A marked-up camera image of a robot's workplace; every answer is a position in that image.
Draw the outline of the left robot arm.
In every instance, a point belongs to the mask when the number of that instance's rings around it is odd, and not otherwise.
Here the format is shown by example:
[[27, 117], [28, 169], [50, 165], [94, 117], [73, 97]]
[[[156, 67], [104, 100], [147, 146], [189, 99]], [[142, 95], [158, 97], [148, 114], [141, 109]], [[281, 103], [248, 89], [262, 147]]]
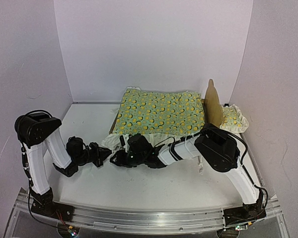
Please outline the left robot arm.
[[111, 155], [108, 148], [96, 142], [85, 144], [76, 136], [67, 142], [60, 133], [62, 121], [45, 110], [34, 110], [19, 116], [14, 124], [21, 144], [22, 166], [33, 196], [45, 196], [52, 192], [45, 166], [48, 153], [53, 167], [66, 177], [78, 172], [81, 166], [92, 163], [101, 167]]

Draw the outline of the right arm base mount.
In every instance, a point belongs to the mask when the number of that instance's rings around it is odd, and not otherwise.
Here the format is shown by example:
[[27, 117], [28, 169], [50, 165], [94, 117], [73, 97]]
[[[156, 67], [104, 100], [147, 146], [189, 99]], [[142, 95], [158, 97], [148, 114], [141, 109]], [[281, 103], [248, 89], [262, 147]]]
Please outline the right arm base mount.
[[240, 207], [227, 208], [223, 211], [224, 226], [226, 228], [255, 222], [266, 217], [267, 203], [255, 203]]

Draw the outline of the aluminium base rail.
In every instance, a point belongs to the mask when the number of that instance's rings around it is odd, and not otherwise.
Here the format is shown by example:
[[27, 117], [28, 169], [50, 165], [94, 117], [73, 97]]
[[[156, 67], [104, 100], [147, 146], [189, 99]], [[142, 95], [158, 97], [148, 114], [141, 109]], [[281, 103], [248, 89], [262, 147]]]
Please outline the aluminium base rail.
[[238, 215], [229, 215], [223, 208], [180, 210], [106, 209], [87, 205], [60, 203], [61, 216], [36, 213], [37, 204], [21, 189], [13, 205], [5, 238], [72, 237], [68, 227], [78, 230], [77, 237], [91, 233], [144, 236], [188, 236], [215, 238], [288, 238], [289, 231], [276, 196], [269, 199], [265, 213], [257, 220], [243, 222]]

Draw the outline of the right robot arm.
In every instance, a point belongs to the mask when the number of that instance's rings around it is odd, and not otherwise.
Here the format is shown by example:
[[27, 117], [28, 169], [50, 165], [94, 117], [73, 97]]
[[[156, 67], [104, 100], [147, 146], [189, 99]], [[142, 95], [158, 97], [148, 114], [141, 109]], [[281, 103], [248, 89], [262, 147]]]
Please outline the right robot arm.
[[117, 151], [110, 162], [119, 167], [133, 168], [146, 165], [152, 169], [196, 157], [204, 158], [218, 173], [225, 174], [240, 194], [243, 205], [261, 205], [266, 189], [255, 184], [243, 164], [246, 152], [241, 153], [238, 142], [244, 141], [235, 134], [208, 123], [197, 133], [176, 139], [169, 136], [155, 145], [145, 136], [135, 134], [120, 137], [123, 149]]

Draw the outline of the wooden pet bed frame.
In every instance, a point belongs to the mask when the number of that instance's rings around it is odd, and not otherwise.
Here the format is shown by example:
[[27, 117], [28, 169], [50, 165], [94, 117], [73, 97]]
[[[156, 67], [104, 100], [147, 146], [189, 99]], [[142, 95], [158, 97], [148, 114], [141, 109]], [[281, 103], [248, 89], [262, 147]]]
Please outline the wooden pet bed frame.
[[128, 88], [110, 129], [113, 134], [193, 134], [207, 123], [219, 127], [223, 110], [213, 80], [204, 97], [194, 91], [150, 92]]

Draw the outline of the lemon print ruffled mattress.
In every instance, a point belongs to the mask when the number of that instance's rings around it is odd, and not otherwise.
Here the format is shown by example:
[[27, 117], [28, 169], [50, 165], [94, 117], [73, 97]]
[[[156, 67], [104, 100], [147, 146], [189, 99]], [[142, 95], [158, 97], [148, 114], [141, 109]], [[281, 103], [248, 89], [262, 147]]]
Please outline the lemon print ruffled mattress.
[[182, 159], [197, 159], [202, 169], [202, 156], [192, 151], [189, 137], [205, 122], [198, 92], [161, 93], [129, 87], [101, 144], [112, 150], [110, 162], [119, 167], [144, 164], [160, 169]]

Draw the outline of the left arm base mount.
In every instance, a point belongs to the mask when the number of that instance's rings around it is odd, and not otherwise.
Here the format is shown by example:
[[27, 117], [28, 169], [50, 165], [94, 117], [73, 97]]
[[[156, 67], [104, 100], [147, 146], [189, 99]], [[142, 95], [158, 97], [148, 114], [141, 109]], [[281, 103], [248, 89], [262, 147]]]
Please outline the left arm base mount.
[[71, 222], [73, 219], [74, 207], [68, 204], [55, 202], [51, 188], [43, 194], [38, 194], [30, 189], [33, 202], [30, 205], [30, 212], [41, 216], [59, 219], [61, 222]]

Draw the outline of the small lemon print pillow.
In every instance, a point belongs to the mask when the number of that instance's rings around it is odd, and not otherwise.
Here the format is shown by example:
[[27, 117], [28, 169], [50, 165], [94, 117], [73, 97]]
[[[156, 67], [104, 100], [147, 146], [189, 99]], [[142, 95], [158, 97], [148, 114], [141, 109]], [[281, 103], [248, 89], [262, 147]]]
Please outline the small lemon print pillow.
[[249, 122], [247, 118], [243, 116], [239, 107], [231, 105], [222, 107], [222, 109], [223, 121], [220, 125], [220, 129], [235, 134], [244, 133], [248, 129]]

